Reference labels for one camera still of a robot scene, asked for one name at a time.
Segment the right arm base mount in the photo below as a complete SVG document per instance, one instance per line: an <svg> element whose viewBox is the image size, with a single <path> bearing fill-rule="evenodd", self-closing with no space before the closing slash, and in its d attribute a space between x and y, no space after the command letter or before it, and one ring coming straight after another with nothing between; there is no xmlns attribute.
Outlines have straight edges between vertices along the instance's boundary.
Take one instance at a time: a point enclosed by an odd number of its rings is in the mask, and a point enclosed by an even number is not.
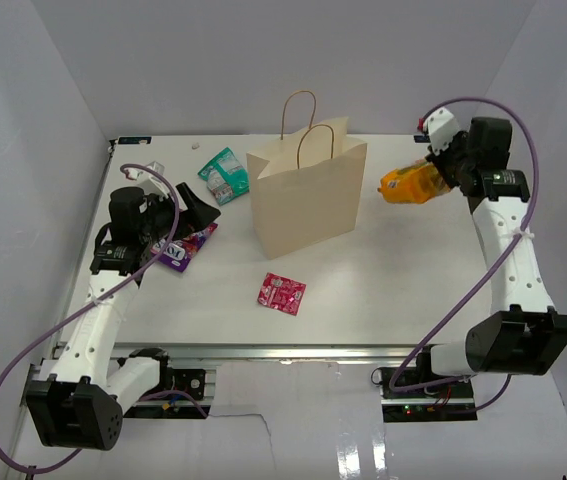
<svg viewBox="0 0 567 480"><path fill-rule="evenodd" d="M378 366L370 381L381 395L382 417L385 424L436 423L476 421L478 414L474 390L469 381L432 388L396 392L390 389L395 368Z"/></svg>

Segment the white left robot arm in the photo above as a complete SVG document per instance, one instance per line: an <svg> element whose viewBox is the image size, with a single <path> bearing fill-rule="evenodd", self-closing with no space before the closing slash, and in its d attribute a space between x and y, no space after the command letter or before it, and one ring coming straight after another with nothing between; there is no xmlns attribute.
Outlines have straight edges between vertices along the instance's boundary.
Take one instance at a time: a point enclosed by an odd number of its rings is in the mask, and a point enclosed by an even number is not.
<svg viewBox="0 0 567 480"><path fill-rule="evenodd" d="M176 187L178 209L163 187L145 183L114 190L110 220L95 239L87 312L44 380L33 381L26 404L47 447L107 451L116 444L124 414L144 395L162 399L174 387L168 356L158 347L133 352L108 371L118 331L142 281L141 268L168 235L180 240L203 231L220 211L185 183Z"/></svg>

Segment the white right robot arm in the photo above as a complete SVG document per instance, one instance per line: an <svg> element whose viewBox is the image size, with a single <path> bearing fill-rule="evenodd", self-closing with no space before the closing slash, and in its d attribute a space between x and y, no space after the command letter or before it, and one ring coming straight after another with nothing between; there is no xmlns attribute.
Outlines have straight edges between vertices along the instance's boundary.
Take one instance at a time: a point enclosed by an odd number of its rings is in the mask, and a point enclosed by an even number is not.
<svg viewBox="0 0 567 480"><path fill-rule="evenodd" d="M485 264L495 272L489 317L464 340L433 346L431 364L414 374L415 388L435 399L449 389L450 376L544 375L567 346L567 314L556 310L546 291L524 224L532 196L525 174L508 167L512 125L475 117L462 130L449 110L439 108L423 130L430 140L427 161L467 199Z"/></svg>

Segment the orange gummy snack bag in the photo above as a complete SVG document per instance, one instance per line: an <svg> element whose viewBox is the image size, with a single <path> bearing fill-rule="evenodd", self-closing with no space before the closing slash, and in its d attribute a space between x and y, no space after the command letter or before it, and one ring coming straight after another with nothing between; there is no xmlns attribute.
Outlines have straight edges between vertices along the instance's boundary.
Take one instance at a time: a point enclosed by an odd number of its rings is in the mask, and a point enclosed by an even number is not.
<svg viewBox="0 0 567 480"><path fill-rule="evenodd" d="M425 159L387 173L377 189L390 204L423 204L451 190L437 168Z"/></svg>

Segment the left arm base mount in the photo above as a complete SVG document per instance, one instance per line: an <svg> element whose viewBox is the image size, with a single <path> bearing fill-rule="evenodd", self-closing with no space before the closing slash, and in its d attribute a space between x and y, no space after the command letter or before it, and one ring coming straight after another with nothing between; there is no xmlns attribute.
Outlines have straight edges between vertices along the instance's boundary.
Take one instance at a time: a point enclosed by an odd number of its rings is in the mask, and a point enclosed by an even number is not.
<svg viewBox="0 0 567 480"><path fill-rule="evenodd" d="M159 383L144 393L151 399L132 406L125 414L135 419L195 419L203 420L209 413L205 398L206 375L201 368L175 368L168 353L158 347L133 351L126 358L119 358L120 367L132 358L151 358L159 362Z"/></svg>

